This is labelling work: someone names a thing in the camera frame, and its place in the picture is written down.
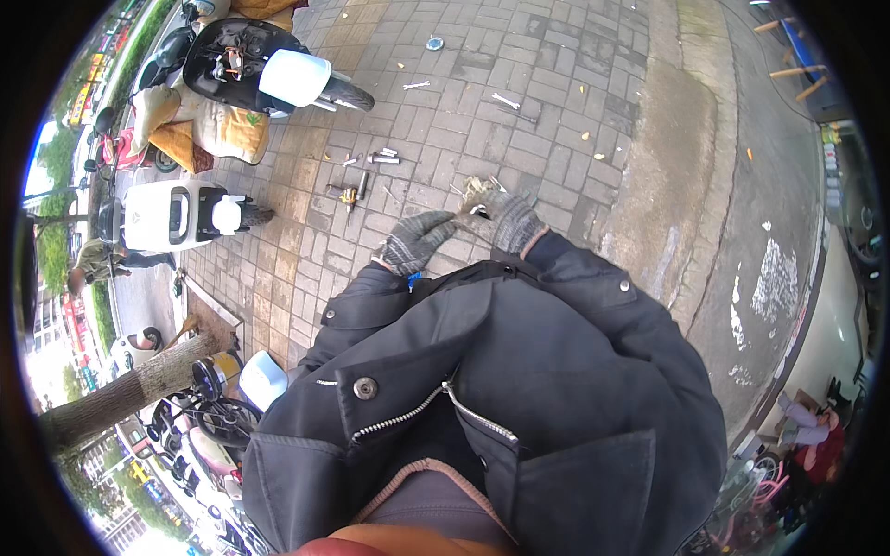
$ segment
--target gloved hand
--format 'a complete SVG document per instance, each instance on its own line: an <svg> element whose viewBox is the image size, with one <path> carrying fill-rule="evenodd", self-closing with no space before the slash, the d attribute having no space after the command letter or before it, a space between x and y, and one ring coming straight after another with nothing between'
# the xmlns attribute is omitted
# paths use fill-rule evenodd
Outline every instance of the gloved hand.
<svg viewBox="0 0 890 556"><path fill-rule="evenodd" d="M436 249L457 230L452 218L454 213L430 211L399 220L371 260L396 276L410 276L423 270Z"/></svg>
<svg viewBox="0 0 890 556"><path fill-rule="evenodd" d="M478 209L470 214L478 205L485 207L488 219L480 216ZM454 222L495 249L521 259L550 230L524 199L496 189L469 193Z"/></svg>

